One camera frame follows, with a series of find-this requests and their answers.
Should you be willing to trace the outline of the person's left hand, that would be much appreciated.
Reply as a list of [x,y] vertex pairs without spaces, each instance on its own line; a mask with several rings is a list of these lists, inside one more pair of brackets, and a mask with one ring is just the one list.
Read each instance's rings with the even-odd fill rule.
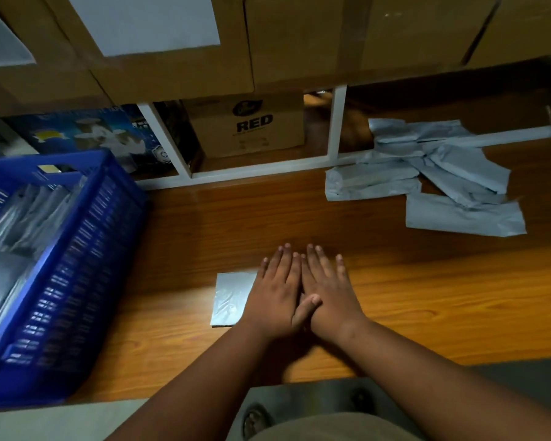
[[301,256],[293,251],[293,264],[284,284],[278,281],[279,246],[270,258],[269,285],[250,290],[242,317],[235,325],[257,334],[266,343],[287,337],[301,328],[291,328],[291,318],[301,298]]

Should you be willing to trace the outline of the person's right hand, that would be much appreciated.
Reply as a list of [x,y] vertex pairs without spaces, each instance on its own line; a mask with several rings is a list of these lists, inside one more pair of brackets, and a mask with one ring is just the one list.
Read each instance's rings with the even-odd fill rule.
[[342,348],[345,340],[367,318],[362,311],[351,281],[349,289],[340,288],[336,261],[332,263],[321,246],[314,245],[314,247],[319,249],[321,265],[324,270],[322,283],[316,283],[310,274],[306,252],[301,255],[303,291],[306,296],[317,294],[322,299],[322,304],[311,317],[310,328],[321,340]]

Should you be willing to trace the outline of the square grey packet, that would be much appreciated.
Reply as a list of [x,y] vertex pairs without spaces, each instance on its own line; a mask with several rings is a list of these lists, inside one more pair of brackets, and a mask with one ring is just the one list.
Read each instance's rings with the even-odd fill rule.
[[240,320],[256,276],[256,270],[217,274],[210,326],[231,327]]

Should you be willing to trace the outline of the person's left forearm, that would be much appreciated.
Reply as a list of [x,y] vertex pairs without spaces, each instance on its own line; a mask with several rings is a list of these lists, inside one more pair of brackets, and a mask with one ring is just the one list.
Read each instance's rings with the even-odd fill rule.
[[285,330],[273,319],[242,318],[105,441],[216,441]]

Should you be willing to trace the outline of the person's right foot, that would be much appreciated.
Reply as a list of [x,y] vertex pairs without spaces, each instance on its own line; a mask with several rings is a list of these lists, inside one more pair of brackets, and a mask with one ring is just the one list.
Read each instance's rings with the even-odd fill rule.
[[366,388],[354,389],[351,393],[351,403],[355,412],[368,415],[374,415],[376,412],[373,395]]

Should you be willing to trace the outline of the person's foot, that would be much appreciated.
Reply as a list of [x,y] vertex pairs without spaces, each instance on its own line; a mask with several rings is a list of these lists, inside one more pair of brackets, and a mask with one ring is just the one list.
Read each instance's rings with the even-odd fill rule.
[[260,432],[273,426],[273,419],[261,403],[249,406],[242,418],[242,439],[250,441]]
[[368,415],[374,415],[376,412],[373,395],[366,388],[354,389],[351,393],[351,403],[355,412]]

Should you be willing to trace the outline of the person's beige garment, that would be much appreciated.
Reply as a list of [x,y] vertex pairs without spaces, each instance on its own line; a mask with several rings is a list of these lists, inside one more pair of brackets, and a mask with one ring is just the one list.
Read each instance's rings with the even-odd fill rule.
[[345,412],[307,416],[267,428],[250,441],[422,441],[378,416]]

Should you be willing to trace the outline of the person's left foot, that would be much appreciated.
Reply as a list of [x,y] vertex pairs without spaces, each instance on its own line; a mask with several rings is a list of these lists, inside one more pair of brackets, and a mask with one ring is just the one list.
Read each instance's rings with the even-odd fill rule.
[[250,441],[260,432],[273,426],[273,419],[261,403],[249,406],[242,418],[242,439]]

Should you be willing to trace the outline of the dark glossy box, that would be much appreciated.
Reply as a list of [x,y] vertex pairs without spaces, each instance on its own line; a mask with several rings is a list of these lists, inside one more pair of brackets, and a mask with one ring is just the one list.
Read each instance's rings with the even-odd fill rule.
[[181,100],[170,100],[154,102],[154,106],[174,139],[184,162],[193,173],[198,172],[204,159],[204,153],[183,103]]

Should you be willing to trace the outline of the blue printed product box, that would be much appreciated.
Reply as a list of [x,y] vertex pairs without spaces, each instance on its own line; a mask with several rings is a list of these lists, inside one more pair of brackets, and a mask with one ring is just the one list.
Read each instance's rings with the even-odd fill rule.
[[173,167],[135,104],[11,116],[4,121],[40,154],[105,148],[130,174],[162,175]]

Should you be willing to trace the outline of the large cardboard box white label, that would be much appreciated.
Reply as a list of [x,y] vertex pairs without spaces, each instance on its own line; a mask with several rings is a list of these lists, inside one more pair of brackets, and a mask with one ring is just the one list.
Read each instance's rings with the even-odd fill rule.
[[45,1],[83,66],[115,104],[254,90],[244,0],[210,0],[219,44],[124,56],[104,56],[70,0]]

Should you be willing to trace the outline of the large cardboard box taped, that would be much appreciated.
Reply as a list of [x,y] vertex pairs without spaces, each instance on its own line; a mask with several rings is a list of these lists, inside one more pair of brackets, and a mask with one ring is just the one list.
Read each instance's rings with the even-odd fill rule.
[[450,71],[498,0],[244,0],[257,92]]

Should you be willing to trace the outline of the cardboard box grey label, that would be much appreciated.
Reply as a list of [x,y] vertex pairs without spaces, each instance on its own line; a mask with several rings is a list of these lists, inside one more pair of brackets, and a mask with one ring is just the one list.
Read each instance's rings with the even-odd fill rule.
[[0,0],[0,19],[36,61],[0,67],[0,117],[112,106],[44,0]]

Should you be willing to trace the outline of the large plain cardboard box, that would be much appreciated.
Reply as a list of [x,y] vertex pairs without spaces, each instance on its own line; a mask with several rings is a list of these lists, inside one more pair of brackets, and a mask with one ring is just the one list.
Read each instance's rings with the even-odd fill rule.
[[466,66],[482,68],[551,56],[551,0],[500,0]]

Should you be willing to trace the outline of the white shelf frame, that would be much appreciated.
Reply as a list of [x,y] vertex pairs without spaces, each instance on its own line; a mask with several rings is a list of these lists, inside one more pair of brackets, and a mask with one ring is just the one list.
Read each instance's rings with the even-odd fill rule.
[[175,139],[154,103],[139,103],[139,110],[170,159],[171,169],[169,175],[147,177],[137,184],[144,190],[169,189],[351,164],[374,150],[370,116],[436,122],[441,113],[460,119],[470,131],[507,126],[494,133],[423,140],[421,146],[426,150],[441,145],[485,148],[551,138],[551,95],[543,89],[439,102],[438,90],[414,95],[414,90],[408,89],[400,95],[397,88],[390,88],[388,96],[382,95],[381,88],[388,87],[389,83],[338,86],[319,95],[319,100],[306,95],[309,103],[303,146],[216,159],[198,150],[191,163],[185,162],[178,143],[185,141],[187,149],[193,145],[187,139]]

